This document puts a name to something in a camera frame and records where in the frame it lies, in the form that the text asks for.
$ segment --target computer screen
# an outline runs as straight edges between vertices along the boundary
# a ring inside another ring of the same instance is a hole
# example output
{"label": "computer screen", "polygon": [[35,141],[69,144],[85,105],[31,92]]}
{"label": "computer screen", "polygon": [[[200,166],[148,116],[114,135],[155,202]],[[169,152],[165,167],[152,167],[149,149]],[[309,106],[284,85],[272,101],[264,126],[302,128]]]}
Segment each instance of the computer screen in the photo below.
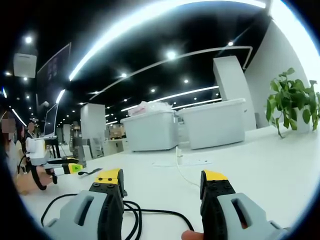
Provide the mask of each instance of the computer screen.
{"label": "computer screen", "polygon": [[55,104],[45,115],[44,136],[54,135],[56,129],[56,118],[58,112],[58,104]]}

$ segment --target desk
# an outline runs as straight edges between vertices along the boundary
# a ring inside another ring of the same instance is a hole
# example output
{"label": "desk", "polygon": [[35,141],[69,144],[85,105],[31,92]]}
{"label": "desk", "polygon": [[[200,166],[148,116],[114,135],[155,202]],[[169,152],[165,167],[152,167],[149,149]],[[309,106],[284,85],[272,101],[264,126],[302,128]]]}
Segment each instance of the desk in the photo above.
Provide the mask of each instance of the desk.
{"label": "desk", "polygon": [[[319,182],[320,133],[283,133],[280,139],[275,128],[248,131],[246,141],[228,146],[199,150],[182,150],[189,160],[205,159],[212,164],[180,167],[183,174],[200,182],[204,168],[225,174],[238,193],[245,193],[265,211],[268,220],[282,227],[291,227],[303,212]],[[203,230],[199,189],[190,185],[175,167],[152,167],[163,159],[175,159],[175,150],[155,152],[121,152],[92,160],[89,171],[95,168],[122,168],[125,200],[137,202],[145,209],[172,210],[184,214],[196,231]],[[64,175],[58,185],[48,186],[22,196],[27,208],[39,222],[49,202],[62,194],[88,190],[98,173],[80,177]],[[49,210],[44,223],[59,217],[60,208],[69,199],[58,200]],[[142,240],[178,240],[187,229],[179,217],[162,214],[143,214]],[[129,234],[134,225],[130,212],[123,215],[122,235]]]}

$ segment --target storage bin lid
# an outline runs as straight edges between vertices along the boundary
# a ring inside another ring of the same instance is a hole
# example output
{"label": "storage bin lid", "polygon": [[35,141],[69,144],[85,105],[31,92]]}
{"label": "storage bin lid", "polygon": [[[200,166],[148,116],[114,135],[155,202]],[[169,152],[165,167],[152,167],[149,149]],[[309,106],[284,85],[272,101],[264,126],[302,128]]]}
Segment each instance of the storage bin lid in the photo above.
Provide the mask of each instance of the storage bin lid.
{"label": "storage bin lid", "polygon": [[230,106],[230,105],[243,104],[245,102],[246,102],[246,100],[244,98],[232,99],[232,100],[221,101],[221,102],[217,102],[217,103],[205,104],[202,106],[194,106],[194,107],[189,107],[186,109],[181,109],[180,111],[178,111],[178,114],[183,115],[183,114],[187,114],[187,113],[193,113],[193,112],[203,111],[203,110],[208,110],[208,109],[223,108],[223,107]]}
{"label": "storage bin lid", "polygon": [[137,120],[140,118],[150,117],[150,116],[157,115],[157,114],[164,114],[164,113],[174,114],[174,112],[175,112],[174,110],[167,110],[167,111],[152,111],[152,112],[141,113],[136,116],[130,116],[127,118],[123,118],[120,120],[120,123],[123,124],[124,122],[134,121],[134,120]]}

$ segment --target white storage bin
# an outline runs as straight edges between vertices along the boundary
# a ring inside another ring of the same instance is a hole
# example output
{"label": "white storage bin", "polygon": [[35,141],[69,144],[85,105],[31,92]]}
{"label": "white storage bin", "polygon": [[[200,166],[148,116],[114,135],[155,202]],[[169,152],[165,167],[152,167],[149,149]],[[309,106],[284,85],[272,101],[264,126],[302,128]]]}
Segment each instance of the white storage bin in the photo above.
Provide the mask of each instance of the white storage bin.
{"label": "white storage bin", "polygon": [[245,140],[245,99],[234,99],[182,109],[192,149],[202,149]]}
{"label": "white storage bin", "polygon": [[169,150],[178,145],[178,119],[173,110],[155,111],[121,120],[130,150]]}

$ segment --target plastic bag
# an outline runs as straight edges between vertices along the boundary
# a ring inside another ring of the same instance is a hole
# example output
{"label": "plastic bag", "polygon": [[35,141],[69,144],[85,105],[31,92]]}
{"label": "plastic bag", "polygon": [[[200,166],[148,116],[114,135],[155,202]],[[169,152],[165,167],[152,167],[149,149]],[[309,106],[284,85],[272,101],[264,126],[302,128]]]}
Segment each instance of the plastic bag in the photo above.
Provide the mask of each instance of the plastic bag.
{"label": "plastic bag", "polygon": [[132,117],[135,115],[151,113],[151,112],[166,112],[166,111],[170,111],[171,109],[172,109],[172,105],[169,105],[167,102],[142,101],[137,107],[130,109],[128,111],[128,114],[130,117]]}

